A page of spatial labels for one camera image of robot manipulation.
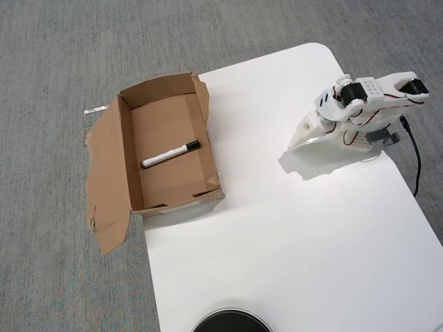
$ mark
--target black round object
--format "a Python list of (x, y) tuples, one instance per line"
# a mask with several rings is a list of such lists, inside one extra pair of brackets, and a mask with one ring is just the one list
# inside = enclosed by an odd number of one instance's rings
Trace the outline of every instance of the black round object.
[(193, 332), (272, 332), (258, 317), (239, 309), (217, 311), (204, 318)]
[(344, 107), (349, 105), (353, 100), (356, 99), (365, 100), (366, 98), (368, 98), (365, 89), (362, 87), (360, 83), (346, 84), (343, 88), (341, 88), (340, 94), (343, 99)]

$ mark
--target marker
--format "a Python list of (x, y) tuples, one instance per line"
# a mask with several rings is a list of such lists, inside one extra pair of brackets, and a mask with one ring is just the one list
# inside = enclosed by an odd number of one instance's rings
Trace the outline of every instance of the marker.
[(180, 147), (176, 147), (175, 149), (169, 150), (167, 152), (164, 152), (162, 154), (159, 154), (158, 156), (148, 158), (140, 163), (140, 167), (143, 169), (147, 169), (148, 167), (151, 167), (155, 164), (161, 163), (164, 160), (167, 160), (169, 158), (178, 156), (179, 154), (184, 154), (188, 151), (192, 151), (195, 149), (200, 148), (200, 142), (198, 140), (195, 140), (188, 144), (183, 144)]

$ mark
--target open cardboard box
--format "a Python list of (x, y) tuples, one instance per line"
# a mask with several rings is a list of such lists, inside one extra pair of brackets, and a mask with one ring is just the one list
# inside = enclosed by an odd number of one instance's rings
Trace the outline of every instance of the open cardboard box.
[[(87, 135), (88, 221), (102, 254), (124, 240), (132, 211), (167, 213), (224, 196), (206, 131), (209, 94), (197, 75), (122, 90)], [(201, 148), (148, 169), (140, 162), (193, 140)]]

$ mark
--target white table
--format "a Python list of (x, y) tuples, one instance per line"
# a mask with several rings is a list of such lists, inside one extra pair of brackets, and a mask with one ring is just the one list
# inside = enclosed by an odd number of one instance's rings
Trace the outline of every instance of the white table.
[(274, 332), (442, 327), (443, 249), (389, 157), (282, 158), (342, 74), (305, 44), (200, 76), (226, 198), (145, 221), (162, 332), (226, 306)]

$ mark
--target marker cap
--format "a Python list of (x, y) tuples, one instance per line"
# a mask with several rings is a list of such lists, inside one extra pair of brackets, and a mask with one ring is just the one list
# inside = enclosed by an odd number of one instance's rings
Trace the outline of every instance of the marker cap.
[(198, 149), (200, 147), (201, 147), (201, 144), (200, 144), (200, 142), (198, 140), (195, 140), (194, 142), (188, 143), (186, 145), (186, 149), (188, 149), (188, 151), (195, 150), (195, 149)]

